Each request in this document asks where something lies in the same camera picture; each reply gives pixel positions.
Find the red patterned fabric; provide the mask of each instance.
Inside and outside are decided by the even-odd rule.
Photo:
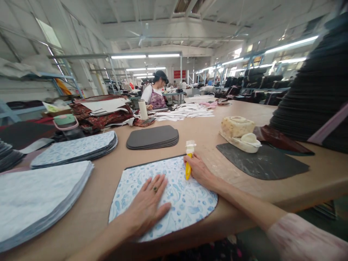
[[[118,95],[102,95],[91,97],[85,100],[96,102],[101,100],[110,100],[118,98],[127,97]],[[103,116],[91,116],[91,110],[82,105],[81,103],[71,104],[70,107],[72,108],[74,115],[79,121],[81,128],[89,133],[95,133],[97,131],[100,131],[101,129],[104,129],[105,125],[108,125],[110,123],[121,123],[133,117],[133,112],[129,105],[124,105],[121,107],[125,108],[128,112],[117,111]]]

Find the apron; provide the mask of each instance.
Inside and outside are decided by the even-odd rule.
[[[151,94],[149,104],[151,104],[154,109],[167,107],[166,102],[164,100],[164,97],[162,95],[154,92],[153,88],[152,88],[152,94]]]

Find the right hand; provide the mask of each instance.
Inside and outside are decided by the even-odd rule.
[[[198,183],[209,190],[214,190],[214,184],[217,177],[210,172],[201,157],[196,153],[192,155],[192,158],[185,155],[184,163],[186,164],[187,162],[192,168],[191,175],[198,181]]]

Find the left hand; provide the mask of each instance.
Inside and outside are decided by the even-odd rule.
[[[124,221],[123,225],[130,230],[133,236],[141,237],[170,210],[170,202],[157,209],[167,183],[165,175],[157,175],[153,180],[149,178],[129,208],[120,215]]]

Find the woman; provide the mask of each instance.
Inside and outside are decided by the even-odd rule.
[[[202,186],[224,197],[260,226],[277,247],[282,260],[348,260],[347,242],[214,176],[196,153],[192,158],[184,156],[184,162],[191,165],[192,176]],[[143,235],[171,208],[171,204],[166,203],[157,209],[166,186],[164,175],[157,175],[153,181],[148,179],[128,210],[70,260],[102,260],[126,240]]]
[[[167,75],[158,70],[154,74],[152,84],[144,88],[141,98],[146,102],[148,110],[166,107],[166,102],[162,95],[162,88],[168,84]]]

